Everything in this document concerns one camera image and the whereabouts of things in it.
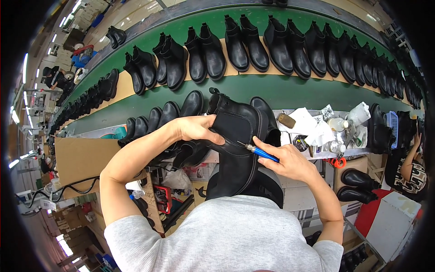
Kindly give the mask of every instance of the white cloth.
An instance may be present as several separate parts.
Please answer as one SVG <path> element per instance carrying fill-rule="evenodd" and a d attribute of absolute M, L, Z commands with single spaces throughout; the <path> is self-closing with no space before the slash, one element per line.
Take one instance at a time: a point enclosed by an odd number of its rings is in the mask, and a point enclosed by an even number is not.
<path fill-rule="evenodd" d="M 338 271 L 342 245 L 307 245 L 301 224 L 273 201 L 237 195 L 198 205 L 167 238 L 143 216 L 119 219 L 104 236 L 123 272 Z"/>

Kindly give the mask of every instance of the gray sleeve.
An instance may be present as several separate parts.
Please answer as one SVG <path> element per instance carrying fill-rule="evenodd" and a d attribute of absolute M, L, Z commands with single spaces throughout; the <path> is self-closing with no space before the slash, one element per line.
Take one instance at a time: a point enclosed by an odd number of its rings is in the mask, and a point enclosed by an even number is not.
<path fill-rule="evenodd" d="M 104 236 L 122 272 L 151 271 L 161 237 L 141 215 L 121 218 L 106 227 Z"/>
<path fill-rule="evenodd" d="M 337 242 L 322 240 L 313 245 L 313 249 L 320 256 L 320 263 L 325 271 L 338 271 L 340 269 L 343 246 Z"/>

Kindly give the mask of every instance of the person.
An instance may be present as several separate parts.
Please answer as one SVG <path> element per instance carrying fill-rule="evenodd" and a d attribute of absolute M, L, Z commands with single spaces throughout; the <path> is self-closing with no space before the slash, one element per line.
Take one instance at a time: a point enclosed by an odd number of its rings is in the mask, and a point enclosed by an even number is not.
<path fill-rule="evenodd" d="M 343 254 L 343 214 L 339 201 L 293 145 L 279 148 L 256 137 L 254 143 L 278 157 L 265 167 L 305 182 L 317 202 L 323 231 L 310 247 L 301 224 L 290 212 L 260 196 L 236 195 L 207 200 L 167 238 L 151 229 L 130 200 L 125 184 L 148 162 L 176 141 L 207 139 L 222 145 L 213 133 L 216 115 L 177 118 L 118 151 L 100 175 L 104 236 L 123 272 L 127 271 L 338 271 Z"/>
<path fill-rule="evenodd" d="M 53 68 L 45 67 L 42 70 L 42 75 L 47 77 L 45 84 L 51 90 L 54 90 L 56 87 L 62 90 L 69 89 L 71 87 L 70 81 L 64 77 L 65 73 L 66 71 L 59 68 L 59 66 L 54 66 Z"/>
<path fill-rule="evenodd" d="M 388 156 L 385 165 L 385 182 L 394 190 L 409 199 L 421 202 L 427 197 L 426 171 L 424 166 L 416 160 L 422 134 L 414 135 L 414 145 L 406 155 L 406 148 L 398 148 Z"/>

